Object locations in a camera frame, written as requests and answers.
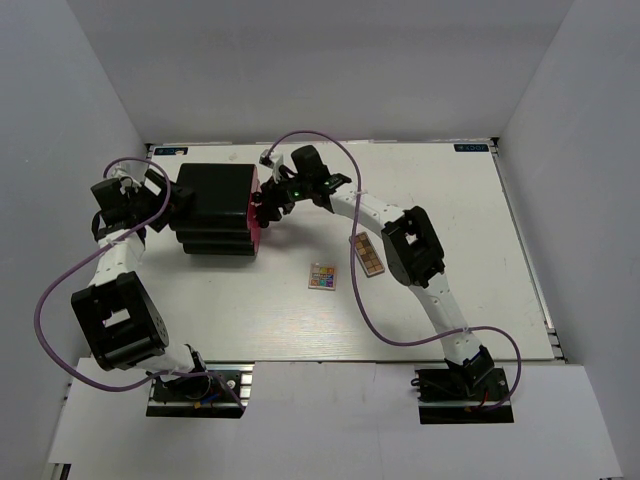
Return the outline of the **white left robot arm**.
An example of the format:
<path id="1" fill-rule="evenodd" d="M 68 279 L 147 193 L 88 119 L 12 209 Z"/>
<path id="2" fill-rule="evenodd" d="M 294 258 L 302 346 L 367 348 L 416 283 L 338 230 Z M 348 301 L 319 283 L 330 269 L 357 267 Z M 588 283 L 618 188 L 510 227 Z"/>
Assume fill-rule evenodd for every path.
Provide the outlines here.
<path id="1" fill-rule="evenodd" d="M 71 297 L 71 306 L 98 365 L 106 371 L 143 369 L 177 377 L 188 398 L 211 387 L 211 374 L 188 344 L 172 344 L 161 314 L 136 270 L 146 250 L 148 229 L 161 231 L 182 212 L 193 192 L 168 182 L 154 170 L 136 179 L 121 169 L 91 187 L 99 205 L 91 231 L 99 248 L 89 285 Z"/>

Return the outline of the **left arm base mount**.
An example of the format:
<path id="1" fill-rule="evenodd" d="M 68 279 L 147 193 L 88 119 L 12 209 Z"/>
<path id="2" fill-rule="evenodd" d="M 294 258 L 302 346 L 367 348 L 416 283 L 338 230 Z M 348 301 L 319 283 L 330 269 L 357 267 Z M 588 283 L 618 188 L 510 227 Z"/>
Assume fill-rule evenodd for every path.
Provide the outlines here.
<path id="1" fill-rule="evenodd" d="M 246 407 L 253 382 L 253 364 L 215 364 L 207 368 L 218 379 L 154 380 L 147 401 L 151 418 L 240 419 L 243 410 L 228 392 L 232 390 Z"/>

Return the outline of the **long brown eyeshadow palette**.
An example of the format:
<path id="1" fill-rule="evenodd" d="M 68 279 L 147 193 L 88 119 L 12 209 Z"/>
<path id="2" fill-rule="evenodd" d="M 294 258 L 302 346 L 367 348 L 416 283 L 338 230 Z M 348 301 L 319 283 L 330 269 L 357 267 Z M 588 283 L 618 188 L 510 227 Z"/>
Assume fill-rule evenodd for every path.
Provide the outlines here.
<path id="1" fill-rule="evenodd" d="M 376 277 L 385 272 L 382 259 L 366 232 L 357 232 L 349 238 L 349 241 L 353 257 L 351 263 L 358 265 L 367 278 Z"/>

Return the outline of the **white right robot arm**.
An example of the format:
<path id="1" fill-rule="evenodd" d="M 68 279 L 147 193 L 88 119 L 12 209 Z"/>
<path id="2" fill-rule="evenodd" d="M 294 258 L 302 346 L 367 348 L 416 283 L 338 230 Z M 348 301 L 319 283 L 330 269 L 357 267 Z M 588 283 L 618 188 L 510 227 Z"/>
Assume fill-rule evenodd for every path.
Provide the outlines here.
<path id="1" fill-rule="evenodd" d="M 310 200 L 320 208 L 363 226 L 383 243 L 387 269 L 409 288 L 422 305 L 441 342 L 451 371 L 453 390 L 472 399 L 488 385 L 494 361 L 488 349 L 471 331 L 451 292 L 444 263 L 444 249 L 427 212 L 421 207 L 402 209 L 363 190 L 362 176 L 351 180 L 332 174 L 318 150 L 307 145 L 291 154 L 295 169 L 284 165 L 274 148 L 265 150 L 259 163 L 271 169 L 257 197 L 257 220 L 265 228 L 291 213 L 296 203 Z"/>

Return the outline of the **colourful glitter eyeshadow palette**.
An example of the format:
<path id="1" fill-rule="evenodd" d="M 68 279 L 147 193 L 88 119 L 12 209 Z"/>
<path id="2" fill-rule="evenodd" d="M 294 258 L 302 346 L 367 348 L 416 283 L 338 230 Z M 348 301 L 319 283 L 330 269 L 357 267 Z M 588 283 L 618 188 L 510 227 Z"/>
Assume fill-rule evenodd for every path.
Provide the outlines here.
<path id="1" fill-rule="evenodd" d="M 323 263 L 312 263 L 309 270 L 308 288 L 313 290 L 335 291 L 337 267 Z"/>

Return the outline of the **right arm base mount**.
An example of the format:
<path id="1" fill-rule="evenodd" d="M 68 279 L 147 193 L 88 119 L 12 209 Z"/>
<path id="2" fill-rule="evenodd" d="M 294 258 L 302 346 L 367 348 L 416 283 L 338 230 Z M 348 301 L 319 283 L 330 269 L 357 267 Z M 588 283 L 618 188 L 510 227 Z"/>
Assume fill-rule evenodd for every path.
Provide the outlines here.
<path id="1" fill-rule="evenodd" d="M 511 424 L 510 401 L 498 405 L 509 392 L 503 368 L 495 368 L 468 393 L 447 369 L 418 369 L 411 380 L 418 394 L 421 425 Z"/>

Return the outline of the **pink black makeup drawer organizer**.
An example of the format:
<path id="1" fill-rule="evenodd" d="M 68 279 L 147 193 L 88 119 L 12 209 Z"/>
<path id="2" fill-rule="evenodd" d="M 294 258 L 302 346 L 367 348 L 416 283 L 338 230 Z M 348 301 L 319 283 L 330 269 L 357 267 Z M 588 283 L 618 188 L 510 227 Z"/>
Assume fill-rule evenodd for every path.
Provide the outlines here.
<path id="1" fill-rule="evenodd" d="M 169 226 L 189 255 L 257 255 L 261 229 L 252 195 L 259 191 L 254 164 L 184 163 L 177 185 L 193 192 Z"/>

